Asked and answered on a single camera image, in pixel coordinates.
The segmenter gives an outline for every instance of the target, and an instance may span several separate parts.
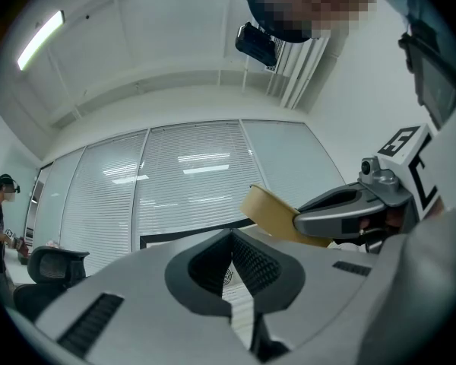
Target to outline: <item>chair backrest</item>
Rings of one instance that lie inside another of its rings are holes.
[[[72,287],[86,277],[84,259],[88,255],[89,252],[41,246],[30,255],[27,271],[38,284],[62,283]]]

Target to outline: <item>white wall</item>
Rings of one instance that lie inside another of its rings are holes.
[[[129,97],[78,120],[59,133],[43,163],[114,135],[176,123],[221,119],[305,122],[307,114],[283,109],[279,99],[241,87],[181,87]]]
[[[3,205],[5,228],[23,235],[34,177],[39,172],[40,160],[14,135],[0,116],[0,175],[10,174],[21,186],[14,203]]]
[[[397,45],[404,31],[402,17],[385,0],[377,0],[376,12],[350,31],[309,110],[309,127],[347,183],[356,181],[361,159],[375,153],[400,127],[432,124],[417,103],[413,76]]]

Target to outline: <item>mounted camera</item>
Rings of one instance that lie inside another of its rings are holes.
[[[252,26],[250,22],[240,27],[235,46],[240,52],[244,52],[266,66],[277,64],[275,42],[270,35]]]

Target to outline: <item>window blinds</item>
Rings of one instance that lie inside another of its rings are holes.
[[[54,161],[40,196],[33,246],[44,246],[50,240],[59,242],[62,212],[69,186],[83,150],[78,150]]]
[[[238,122],[152,129],[141,160],[133,211],[140,236],[228,224],[251,183],[263,185]]]
[[[96,273],[131,251],[131,203],[145,132],[88,147],[78,165],[62,218],[61,245],[88,251]]]
[[[243,125],[270,190],[294,208],[344,184],[305,124],[244,121]]]

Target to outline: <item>ceiling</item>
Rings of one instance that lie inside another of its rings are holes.
[[[59,10],[64,25],[21,71],[18,56]],[[126,97],[205,84],[265,95],[271,73],[235,48],[251,19],[245,0],[33,0],[0,49],[0,114],[42,157],[60,129]]]

